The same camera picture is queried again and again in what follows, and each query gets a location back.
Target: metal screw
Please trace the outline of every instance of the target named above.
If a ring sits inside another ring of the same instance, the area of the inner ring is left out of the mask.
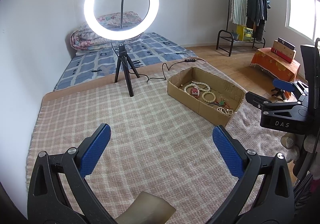
[[[72,147],[68,150],[68,154],[73,155],[77,151],[76,148]]]
[[[40,153],[39,153],[39,157],[44,157],[45,156],[45,151],[41,151]]]
[[[247,153],[248,153],[248,155],[256,155],[256,151],[253,149],[248,149]]]
[[[278,153],[277,156],[279,159],[284,159],[284,155],[282,153]]]

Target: ring light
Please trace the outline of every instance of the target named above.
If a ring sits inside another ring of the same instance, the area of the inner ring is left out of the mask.
[[[84,17],[89,25],[89,27],[99,36],[114,40],[122,41],[133,38],[141,33],[143,33],[149,26],[153,23],[159,9],[159,0],[149,0],[149,10],[144,18],[144,20],[138,24],[136,27],[125,30],[125,31],[111,31],[100,25],[94,15],[94,1],[95,0],[85,0],[84,1]]]

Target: tripod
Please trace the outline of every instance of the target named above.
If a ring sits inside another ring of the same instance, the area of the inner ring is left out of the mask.
[[[123,28],[123,6],[124,6],[124,0],[121,0],[120,29]],[[140,77],[140,75],[138,74],[131,58],[128,56],[127,50],[125,49],[125,46],[123,43],[119,44],[119,57],[118,57],[117,67],[116,67],[115,83],[118,82],[118,76],[119,76],[121,62],[122,62],[124,77],[125,77],[125,80],[126,80],[127,86],[128,86],[129,95],[131,97],[133,97],[133,89],[132,89],[131,78],[130,78],[130,73],[129,73],[129,69],[128,69],[128,63],[130,65],[131,69],[133,70],[133,72],[136,74],[136,76]]]

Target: black metal clothes rack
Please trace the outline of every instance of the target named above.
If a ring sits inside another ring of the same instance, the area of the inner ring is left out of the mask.
[[[256,48],[258,49],[258,47],[255,46],[255,44],[263,44],[263,48],[266,46],[266,40],[265,38],[263,38],[263,42],[262,41],[259,41],[259,40],[256,40],[255,38],[251,41],[239,41],[239,40],[235,40],[233,38],[233,35],[231,32],[228,31],[228,27],[229,27],[229,16],[230,16],[230,0],[229,0],[229,5],[228,5],[228,17],[227,17],[227,26],[226,26],[226,29],[225,30],[220,30],[219,33],[218,33],[218,39],[217,39],[217,46],[216,46],[216,49],[222,49],[223,51],[225,52],[228,52],[229,53],[229,57],[231,56],[231,53],[232,52],[251,52],[251,51],[255,51],[255,50],[234,50],[234,48],[243,48],[243,47],[248,47],[247,46],[233,46],[233,43],[238,43],[238,42],[241,42],[241,43],[250,43],[252,44],[252,48]],[[221,33],[222,32],[225,32],[225,33],[228,33],[230,36],[221,36]],[[219,43],[220,43],[220,38],[226,40],[226,41],[229,41],[231,42],[231,45],[230,45],[230,49],[229,50],[225,50],[224,48],[220,47],[219,46]]]

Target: blue gripper pad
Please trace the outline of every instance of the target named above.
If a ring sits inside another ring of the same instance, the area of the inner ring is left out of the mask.
[[[82,178],[84,178],[86,175],[92,174],[93,169],[95,168],[100,156],[109,143],[110,138],[111,128],[106,124],[91,142],[84,155],[81,157],[79,173]]]
[[[212,139],[230,173],[240,179],[244,174],[243,161],[220,126],[213,129]]]
[[[294,87],[291,82],[283,81],[280,79],[274,79],[272,84],[274,87],[277,87],[279,89],[282,89],[288,92],[294,92]]]

